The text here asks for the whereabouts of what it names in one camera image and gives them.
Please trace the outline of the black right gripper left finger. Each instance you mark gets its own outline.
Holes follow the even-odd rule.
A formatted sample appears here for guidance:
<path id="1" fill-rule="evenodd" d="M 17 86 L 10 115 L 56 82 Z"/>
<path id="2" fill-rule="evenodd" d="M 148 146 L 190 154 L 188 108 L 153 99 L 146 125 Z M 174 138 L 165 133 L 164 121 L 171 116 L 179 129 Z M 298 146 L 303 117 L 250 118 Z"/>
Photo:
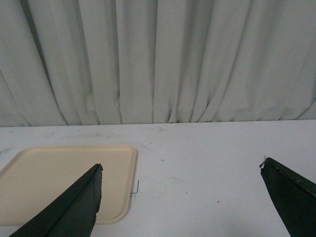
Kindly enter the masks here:
<path id="1" fill-rule="evenodd" d="M 95 164 L 12 237 L 89 237 L 102 198 L 102 171 Z"/>

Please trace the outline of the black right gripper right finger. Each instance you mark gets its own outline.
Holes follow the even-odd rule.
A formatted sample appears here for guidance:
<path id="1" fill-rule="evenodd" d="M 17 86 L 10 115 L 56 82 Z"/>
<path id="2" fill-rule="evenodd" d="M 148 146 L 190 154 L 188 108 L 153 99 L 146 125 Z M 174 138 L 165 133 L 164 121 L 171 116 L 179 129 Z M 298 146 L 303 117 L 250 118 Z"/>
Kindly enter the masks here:
<path id="1" fill-rule="evenodd" d="M 292 237 L 316 235 L 316 184 L 272 158 L 260 164 L 272 203 Z"/>

